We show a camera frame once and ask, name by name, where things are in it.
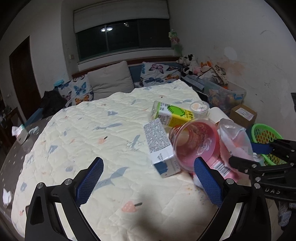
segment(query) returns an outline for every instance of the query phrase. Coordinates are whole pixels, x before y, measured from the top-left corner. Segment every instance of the floor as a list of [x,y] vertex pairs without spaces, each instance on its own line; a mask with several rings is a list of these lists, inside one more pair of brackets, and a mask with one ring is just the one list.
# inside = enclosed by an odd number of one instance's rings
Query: floor
[[3,166],[5,158],[6,158],[6,154],[3,151],[3,148],[0,148],[0,170],[1,170],[1,167]]

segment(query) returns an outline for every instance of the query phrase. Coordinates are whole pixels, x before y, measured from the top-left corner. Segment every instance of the wooden door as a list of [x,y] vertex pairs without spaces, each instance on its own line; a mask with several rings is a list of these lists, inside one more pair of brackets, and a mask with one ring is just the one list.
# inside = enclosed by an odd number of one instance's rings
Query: wooden door
[[9,56],[15,93],[26,119],[39,108],[41,97],[35,81],[30,54],[30,37]]

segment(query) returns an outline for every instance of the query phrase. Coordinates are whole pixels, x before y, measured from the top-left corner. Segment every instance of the plastic storage bin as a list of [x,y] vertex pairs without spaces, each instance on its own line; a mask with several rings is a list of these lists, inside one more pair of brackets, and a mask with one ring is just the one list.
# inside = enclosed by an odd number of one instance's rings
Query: plastic storage bin
[[208,96],[210,107],[219,107],[226,115],[230,115],[233,107],[241,104],[247,91],[234,83],[228,82],[228,89],[205,80],[204,93]]

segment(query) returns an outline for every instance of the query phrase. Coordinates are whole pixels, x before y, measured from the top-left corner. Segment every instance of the round plastic container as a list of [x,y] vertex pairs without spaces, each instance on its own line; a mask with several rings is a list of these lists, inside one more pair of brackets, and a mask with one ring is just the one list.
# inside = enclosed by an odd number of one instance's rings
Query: round plastic container
[[194,172],[194,161],[201,156],[212,166],[220,155],[217,127],[209,120],[192,120],[171,129],[169,138],[182,169]]
[[190,110],[192,111],[196,119],[207,118],[207,113],[210,109],[210,105],[205,101],[196,101],[190,105]]
[[[282,136],[272,127],[257,123],[252,127],[252,139],[255,143],[269,143],[275,139],[283,139]],[[267,165],[280,165],[286,162],[272,154],[264,155],[262,154]]]

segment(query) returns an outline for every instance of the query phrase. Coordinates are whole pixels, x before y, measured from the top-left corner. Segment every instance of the cardboard box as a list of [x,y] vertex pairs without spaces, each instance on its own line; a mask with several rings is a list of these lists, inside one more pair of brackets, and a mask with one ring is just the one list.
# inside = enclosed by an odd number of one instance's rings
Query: cardboard box
[[20,143],[22,145],[25,142],[25,140],[27,139],[28,135],[29,135],[28,131],[26,130],[25,127],[23,127],[23,129],[21,130],[21,133],[18,134],[16,137],[18,143]]
[[144,132],[151,162],[160,176],[168,177],[181,171],[173,146],[159,118],[144,125]]
[[231,109],[230,119],[232,119],[236,124],[248,129],[255,123],[257,117],[257,112],[250,109],[249,107],[240,104]]

